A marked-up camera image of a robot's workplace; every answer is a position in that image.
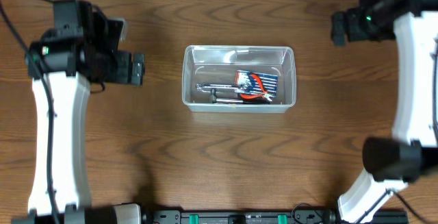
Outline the silver ring wrench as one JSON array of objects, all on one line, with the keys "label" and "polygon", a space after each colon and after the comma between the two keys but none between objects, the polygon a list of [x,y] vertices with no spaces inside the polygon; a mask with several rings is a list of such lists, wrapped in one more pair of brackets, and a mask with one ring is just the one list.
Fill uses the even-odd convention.
[{"label": "silver ring wrench", "polygon": [[198,90],[215,90],[215,91],[233,91],[233,92],[247,92],[250,88],[246,85],[233,85],[233,84],[196,84]]}]

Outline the red handled pliers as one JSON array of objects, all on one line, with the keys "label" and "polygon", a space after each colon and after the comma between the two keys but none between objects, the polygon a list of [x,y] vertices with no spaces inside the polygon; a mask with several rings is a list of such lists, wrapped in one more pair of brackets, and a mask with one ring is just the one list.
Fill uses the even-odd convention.
[{"label": "red handled pliers", "polygon": [[241,92],[240,97],[243,99],[264,99],[265,101],[272,102],[274,95],[272,95],[263,85],[261,78],[255,73],[251,73],[248,83],[250,84],[250,90],[247,92]]}]

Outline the black handled claw hammer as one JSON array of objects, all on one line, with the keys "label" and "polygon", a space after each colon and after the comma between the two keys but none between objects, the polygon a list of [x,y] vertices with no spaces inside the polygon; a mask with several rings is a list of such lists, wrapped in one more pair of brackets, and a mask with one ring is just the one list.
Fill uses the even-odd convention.
[{"label": "black handled claw hammer", "polygon": [[221,104],[254,104],[254,105],[269,105],[269,101],[265,101],[264,99],[256,98],[256,99],[227,99],[220,98],[216,96],[216,89],[213,88],[210,90],[209,96],[210,103],[221,103]]}]

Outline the blue precision screwdriver set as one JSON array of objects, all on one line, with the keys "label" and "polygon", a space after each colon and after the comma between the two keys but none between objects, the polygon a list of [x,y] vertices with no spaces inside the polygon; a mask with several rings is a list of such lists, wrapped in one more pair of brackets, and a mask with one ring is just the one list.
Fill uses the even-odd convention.
[{"label": "blue precision screwdriver set", "polygon": [[238,92],[247,95],[269,94],[276,95],[279,77],[267,73],[254,73],[238,70],[235,83],[238,85]]}]

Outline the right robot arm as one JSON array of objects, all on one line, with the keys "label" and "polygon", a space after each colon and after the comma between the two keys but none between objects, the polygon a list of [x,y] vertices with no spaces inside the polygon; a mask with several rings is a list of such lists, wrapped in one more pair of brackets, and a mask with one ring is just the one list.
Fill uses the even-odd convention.
[{"label": "right robot arm", "polygon": [[437,171],[437,0],[359,0],[331,17],[336,46],[395,40],[398,100],[388,138],[369,137],[363,170],[326,223],[397,223],[382,206]]}]

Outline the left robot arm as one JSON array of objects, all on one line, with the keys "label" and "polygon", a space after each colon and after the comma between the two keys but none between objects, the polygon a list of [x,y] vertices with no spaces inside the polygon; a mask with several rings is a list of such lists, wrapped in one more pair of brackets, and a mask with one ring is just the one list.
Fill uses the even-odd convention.
[{"label": "left robot arm", "polygon": [[142,223],[140,205],[92,207],[85,153],[91,86],[143,82],[141,53],[118,49],[125,22],[84,0],[53,2],[54,26],[26,49],[37,111],[36,169],[22,223]]}]

